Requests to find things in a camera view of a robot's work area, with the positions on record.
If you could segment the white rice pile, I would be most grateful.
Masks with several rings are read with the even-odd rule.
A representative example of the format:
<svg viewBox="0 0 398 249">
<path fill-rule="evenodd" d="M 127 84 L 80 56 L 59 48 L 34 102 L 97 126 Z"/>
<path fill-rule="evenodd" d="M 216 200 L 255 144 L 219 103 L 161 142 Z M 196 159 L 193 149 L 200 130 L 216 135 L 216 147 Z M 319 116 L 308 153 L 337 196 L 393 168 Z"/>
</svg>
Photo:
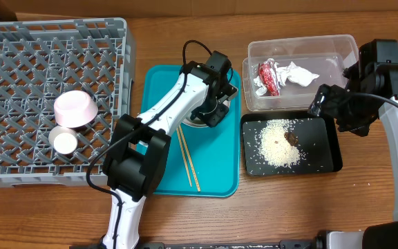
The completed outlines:
<svg viewBox="0 0 398 249">
<path fill-rule="evenodd" d="M 285 132 L 294 129 L 293 124 L 286 119 L 268 120 L 260 131 L 259 154 L 268 165 L 291 168 L 301 161 L 297 146 L 291 146 L 284 137 Z"/>
</svg>

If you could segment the white paper cup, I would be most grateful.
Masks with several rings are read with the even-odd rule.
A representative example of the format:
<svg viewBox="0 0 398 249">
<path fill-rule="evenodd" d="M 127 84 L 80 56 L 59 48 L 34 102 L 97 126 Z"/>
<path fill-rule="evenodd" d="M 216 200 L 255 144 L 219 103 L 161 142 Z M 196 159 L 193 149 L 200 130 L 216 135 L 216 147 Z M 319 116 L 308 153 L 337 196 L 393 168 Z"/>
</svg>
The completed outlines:
<svg viewBox="0 0 398 249">
<path fill-rule="evenodd" d="M 56 126 L 49 135 L 48 141 L 53 149 L 60 154 L 71 154 L 77 148 L 77 134 L 74 130 Z"/>
</svg>

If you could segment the white napkin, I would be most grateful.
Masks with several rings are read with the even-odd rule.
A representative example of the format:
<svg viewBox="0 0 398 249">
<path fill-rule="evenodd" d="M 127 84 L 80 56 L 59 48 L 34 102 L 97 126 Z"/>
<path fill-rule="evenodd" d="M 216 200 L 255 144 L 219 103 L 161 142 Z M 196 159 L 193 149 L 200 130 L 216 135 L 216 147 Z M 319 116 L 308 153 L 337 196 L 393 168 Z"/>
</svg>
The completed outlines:
<svg viewBox="0 0 398 249">
<path fill-rule="evenodd" d="M 315 81 L 320 77 L 319 74 L 312 73 L 305 68 L 297 66 L 294 62 L 290 62 L 288 66 L 282 66 L 282 67 L 280 67 L 276 61 L 275 63 L 276 63 L 276 74 L 280 86 L 280 94 L 281 94 L 281 89 L 286 86 L 286 81 L 290 81 L 291 83 L 298 84 L 299 86 L 302 87 L 307 87 L 313 81 Z M 271 95 L 267 91 L 263 83 L 261 82 L 259 75 L 257 75 L 253 79 L 253 84 L 254 86 L 257 87 L 257 90 L 255 91 L 257 96 L 261 97 L 261 96 Z"/>
</svg>

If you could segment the brown food piece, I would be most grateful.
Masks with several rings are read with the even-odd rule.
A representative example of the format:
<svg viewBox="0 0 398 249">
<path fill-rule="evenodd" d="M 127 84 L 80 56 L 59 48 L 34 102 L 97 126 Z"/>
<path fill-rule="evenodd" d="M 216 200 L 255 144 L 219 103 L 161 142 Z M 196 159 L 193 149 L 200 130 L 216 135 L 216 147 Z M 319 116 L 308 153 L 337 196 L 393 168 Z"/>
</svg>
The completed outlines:
<svg viewBox="0 0 398 249">
<path fill-rule="evenodd" d="M 299 143 L 298 137 L 292 132 L 285 132 L 284 137 L 291 146 L 296 146 Z"/>
</svg>

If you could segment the teal plastic tray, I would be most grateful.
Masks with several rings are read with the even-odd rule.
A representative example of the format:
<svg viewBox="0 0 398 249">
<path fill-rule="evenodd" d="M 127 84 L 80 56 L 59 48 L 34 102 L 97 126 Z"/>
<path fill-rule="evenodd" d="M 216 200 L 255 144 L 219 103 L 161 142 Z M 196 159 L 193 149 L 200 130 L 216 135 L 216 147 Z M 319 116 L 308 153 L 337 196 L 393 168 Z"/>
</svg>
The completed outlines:
<svg viewBox="0 0 398 249">
<path fill-rule="evenodd" d="M 240 93 L 228 107 L 229 112 L 216 127 L 189 127 L 178 118 L 169 126 L 171 143 L 166 169 L 155 194 L 225 198 L 236 191 L 240 163 Z M 184 132 L 201 192 L 197 191 L 193 177 L 192 187 L 189 186 L 176 133 L 179 126 Z"/>
</svg>

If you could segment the small pink bowl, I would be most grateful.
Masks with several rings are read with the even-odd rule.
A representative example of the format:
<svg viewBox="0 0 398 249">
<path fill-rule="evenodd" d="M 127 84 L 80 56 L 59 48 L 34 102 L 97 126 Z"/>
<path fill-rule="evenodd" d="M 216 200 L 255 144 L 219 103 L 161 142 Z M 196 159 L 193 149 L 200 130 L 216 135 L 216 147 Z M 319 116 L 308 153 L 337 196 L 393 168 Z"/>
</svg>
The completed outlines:
<svg viewBox="0 0 398 249">
<path fill-rule="evenodd" d="M 67 128 L 77 128 L 91 122 L 98 114 L 98 107 L 84 91 L 68 91 L 61 94 L 53 105 L 55 121 Z"/>
</svg>

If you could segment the grey dishwasher rack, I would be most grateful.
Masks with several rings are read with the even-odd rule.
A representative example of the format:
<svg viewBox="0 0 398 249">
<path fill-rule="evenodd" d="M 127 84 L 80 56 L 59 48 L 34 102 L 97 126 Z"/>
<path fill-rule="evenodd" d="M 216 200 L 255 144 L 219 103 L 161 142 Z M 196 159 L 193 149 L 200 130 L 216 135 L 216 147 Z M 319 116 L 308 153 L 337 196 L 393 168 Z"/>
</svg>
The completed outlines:
<svg viewBox="0 0 398 249">
<path fill-rule="evenodd" d="M 97 158 L 130 111 L 136 42 L 122 18 L 0 22 L 0 187 L 103 185 Z M 56 152 L 54 101 L 80 90 L 97 116 L 77 129 L 77 148 Z"/>
</svg>

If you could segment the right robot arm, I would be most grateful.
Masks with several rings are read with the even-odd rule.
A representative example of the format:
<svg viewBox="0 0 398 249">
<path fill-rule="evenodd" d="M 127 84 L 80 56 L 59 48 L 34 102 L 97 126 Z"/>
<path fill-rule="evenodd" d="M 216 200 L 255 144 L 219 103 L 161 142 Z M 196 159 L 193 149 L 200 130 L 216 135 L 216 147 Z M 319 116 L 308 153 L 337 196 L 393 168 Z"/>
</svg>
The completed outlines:
<svg viewBox="0 0 398 249">
<path fill-rule="evenodd" d="M 359 48 L 358 61 L 343 72 L 344 88 L 323 84 L 308 108 L 313 116 L 334 118 L 340 132 L 367 136 L 370 125 L 380 120 L 386 132 L 395 184 L 395 209 L 390 223 L 363 231 L 320 231 L 311 247 L 398 248 L 398 43 L 374 39 Z"/>
</svg>

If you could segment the grey bowl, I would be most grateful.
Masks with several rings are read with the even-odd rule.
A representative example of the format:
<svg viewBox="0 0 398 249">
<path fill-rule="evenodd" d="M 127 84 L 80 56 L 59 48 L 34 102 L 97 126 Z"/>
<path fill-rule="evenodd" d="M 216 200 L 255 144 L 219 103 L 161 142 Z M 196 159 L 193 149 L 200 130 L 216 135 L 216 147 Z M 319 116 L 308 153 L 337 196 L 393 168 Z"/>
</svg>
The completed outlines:
<svg viewBox="0 0 398 249">
<path fill-rule="evenodd" d="M 195 128 L 205 128 L 205 127 L 207 127 L 207 125 L 203 121 L 201 121 L 199 118 L 191 119 L 190 116 L 187 116 L 182 121 L 182 123 L 184 125 L 189 126 L 189 127 L 195 127 Z"/>
</svg>

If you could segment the red snack wrapper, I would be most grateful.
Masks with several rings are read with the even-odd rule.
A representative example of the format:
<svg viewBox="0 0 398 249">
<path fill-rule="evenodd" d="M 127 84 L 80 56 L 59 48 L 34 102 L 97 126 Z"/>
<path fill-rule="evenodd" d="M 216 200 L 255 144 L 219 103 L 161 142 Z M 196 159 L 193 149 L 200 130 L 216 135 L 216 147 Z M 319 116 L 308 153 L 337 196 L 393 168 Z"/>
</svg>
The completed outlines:
<svg viewBox="0 0 398 249">
<path fill-rule="evenodd" d="M 267 91 L 272 96 L 280 95 L 280 86 L 276 74 L 276 63 L 274 59 L 269 58 L 258 65 L 258 75 Z"/>
</svg>

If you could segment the black waste tray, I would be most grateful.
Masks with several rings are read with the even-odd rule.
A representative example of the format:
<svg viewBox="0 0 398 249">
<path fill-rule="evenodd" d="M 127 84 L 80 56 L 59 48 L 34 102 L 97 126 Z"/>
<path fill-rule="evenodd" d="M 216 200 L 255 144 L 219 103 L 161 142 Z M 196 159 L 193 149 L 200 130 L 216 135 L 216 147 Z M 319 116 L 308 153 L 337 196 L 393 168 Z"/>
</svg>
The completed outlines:
<svg viewBox="0 0 398 249">
<path fill-rule="evenodd" d="M 250 176 L 323 174 L 343 167 L 333 118 L 307 111 L 248 113 L 240 128 Z"/>
</svg>

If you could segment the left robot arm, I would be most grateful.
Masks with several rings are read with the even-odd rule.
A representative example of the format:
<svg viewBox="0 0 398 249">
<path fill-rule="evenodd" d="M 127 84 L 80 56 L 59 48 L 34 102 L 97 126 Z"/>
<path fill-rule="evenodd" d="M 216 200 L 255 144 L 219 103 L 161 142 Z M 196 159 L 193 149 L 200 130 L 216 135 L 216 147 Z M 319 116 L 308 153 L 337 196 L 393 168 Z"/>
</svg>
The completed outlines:
<svg viewBox="0 0 398 249">
<path fill-rule="evenodd" d="M 86 172 L 90 187 L 112 197 L 108 231 L 98 248 L 136 247 L 144 202 L 164 176 L 172 134 L 186 118 L 217 126 L 229 112 L 225 103 L 238 92 L 233 74 L 228 56 L 218 51 L 211 51 L 205 63 L 184 60 L 178 81 L 157 104 L 116 122 L 110 144 L 88 166 L 103 162 L 107 186 L 94 184 Z"/>
</svg>

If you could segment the clear plastic bin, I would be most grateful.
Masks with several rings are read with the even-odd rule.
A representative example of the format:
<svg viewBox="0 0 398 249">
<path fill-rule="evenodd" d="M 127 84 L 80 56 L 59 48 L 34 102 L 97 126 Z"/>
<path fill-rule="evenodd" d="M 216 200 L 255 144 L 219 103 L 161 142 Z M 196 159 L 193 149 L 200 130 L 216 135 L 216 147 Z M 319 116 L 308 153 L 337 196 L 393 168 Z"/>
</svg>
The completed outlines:
<svg viewBox="0 0 398 249">
<path fill-rule="evenodd" d="M 302 87 L 286 81 L 279 96 L 257 96 L 253 79 L 258 64 L 274 59 L 280 67 L 294 62 L 320 77 Z M 306 109 L 322 84 L 344 87 L 343 70 L 359 59 L 359 49 L 351 35 L 325 35 L 253 41 L 248 45 L 248 58 L 243 61 L 243 88 L 247 108 L 252 111 Z"/>
</svg>

